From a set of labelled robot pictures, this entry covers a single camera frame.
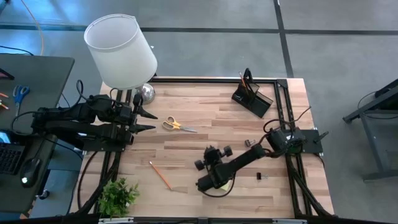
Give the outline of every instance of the concrete floor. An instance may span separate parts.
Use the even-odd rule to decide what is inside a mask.
[[[101,16],[124,13],[136,16],[141,27],[278,28],[273,0],[25,1],[41,24],[87,26]],[[398,30],[395,0],[279,2],[286,29]],[[32,25],[32,21],[20,1],[13,0],[0,14],[1,24]],[[85,94],[96,94],[101,79],[85,46],[83,32],[45,31],[44,34],[45,55],[76,59],[64,90],[69,102],[77,99],[78,78],[85,84]],[[145,32],[144,35],[154,46],[159,62],[157,74],[161,76],[228,77],[250,67],[255,77],[287,77],[279,34]],[[369,184],[362,181],[362,175],[376,171],[376,164],[360,121],[347,125],[341,118],[355,110],[362,96],[397,78],[398,35],[287,34],[286,39],[294,77],[305,79],[314,122],[319,130],[330,132],[323,140],[323,147],[335,213],[345,218],[397,222],[398,179]],[[40,37],[35,30],[2,30],[0,43],[34,54],[40,52]],[[66,105],[63,99],[60,104]],[[62,175],[73,177],[75,172]],[[58,177],[50,177],[49,187]],[[65,187],[58,186],[54,192],[70,195],[72,188],[73,185],[65,183]],[[41,205],[53,209],[44,212],[36,208],[34,216],[66,213],[69,199],[55,193]]]

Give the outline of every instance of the wooden tabletop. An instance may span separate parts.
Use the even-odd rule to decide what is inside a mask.
[[[304,80],[288,79],[294,117],[308,108]],[[278,118],[274,87],[260,84],[260,92],[274,100],[264,117],[258,118],[231,99],[237,84],[233,83],[153,83],[155,100],[144,109],[157,116],[158,120],[138,118],[139,124],[157,128],[135,135],[134,143],[122,154],[118,177],[127,178],[129,184],[139,183],[141,195],[131,205],[130,216],[135,217],[230,217],[269,218],[294,217],[292,199],[287,178],[285,159],[262,158],[250,163],[236,173],[235,186],[223,198],[210,198],[197,190],[195,183],[206,174],[197,171],[194,161],[203,160],[207,146],[220,149],[231,146],[230,161],[245,150],[244,140],[259,140],[264,134],[262,126],[270,119]],[[110,87],[103,84],[101,94],[109,94]],[[281,91],[285,109],[284,94]],[[192,127],[197,133],[168,131],[162,127],[167,116],[173,116],[181,125]],[[313,128],[311,112],[305,113],[296,122],[300,129]],[[267,141],[263,147],[270,147]],[[83,170],[88,157],[85,156]],[[98,185],[104,153],[99,152],[89,165],[81,185],[84,203]],[[172,186],[170,191],[150,166],[149,161],[160,170]],[[303,154],[307,184],[324,208],[333,213],[325,171],[319,158]],[[268,175],[257,180],[256,172]],[[211,194],[224,191],[211,189]],[[300,207],[303,209],[302,193],[298,190]],[[71,212],[77,210],[76,197]]]

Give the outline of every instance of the potted plant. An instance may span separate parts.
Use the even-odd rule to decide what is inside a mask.
[[[119,181],[109,181],[104,187],[101,198],[98,200],[101,216],[124,217],[128,214],[128,207],[133,204],[139,196],[138,183],[127,189],[125,178]]]

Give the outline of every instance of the black desk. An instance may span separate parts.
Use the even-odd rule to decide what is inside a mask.
[[[0,129],[9,129],[10,122],[15,116],[16,107],[12,91],[17,84],[30,86],[30,93],[21,103],[20,113],[35,111],[40,107],[55,107],[74,62],[72,58],[0,55],[0,68],[15,76],[15,80],[0,80],[0,92],[10,97],[0,97],[9,107],[9,110],[0,109]],[[32,115],[27,114],[15,122],[14,128],[24,133],[31,133],[31,122]],[[54,136],[47,136],[47,138],[56,140]],[[32,150],[27,153],[25,160],[34,156],[42,141],[43,139],[40,138],[34,141]],[[24,213],[30,209],[43,181],[54,146],[51,142],[44,142],[39,152],[39,159],[42,160],[44,166],[40,167],[39,178],[33,187],[23,188],[19,174],[0,174],[0,212]]]

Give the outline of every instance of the white lampshade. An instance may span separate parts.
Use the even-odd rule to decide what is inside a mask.
[[[92,22],[85,42],[107,86],[127,90],[155,74],[157,61],[134,16],[113,14]]]

